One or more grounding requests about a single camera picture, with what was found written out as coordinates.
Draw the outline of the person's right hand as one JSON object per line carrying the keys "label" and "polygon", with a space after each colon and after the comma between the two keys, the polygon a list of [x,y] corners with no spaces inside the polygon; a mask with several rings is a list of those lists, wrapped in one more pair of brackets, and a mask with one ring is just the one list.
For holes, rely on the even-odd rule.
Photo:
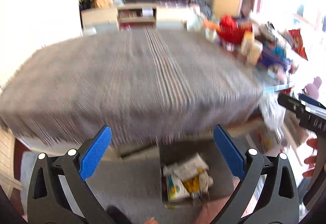
{"label": "person's right hand", "polygon": [[[317,138],[309,138],[306,141],[306,144],[312,148],[313,150],[317,150],[318,149],[318,139]],[[310,178],[313,175],[314,169],[316,167],[316,161],[317,161],[317,156],[316,155],[311,155],[309,157],[307,157],[304,160],[304,164],[308,164],[309,168],[307,171],[305,171],[302,176],[304,178]]]}

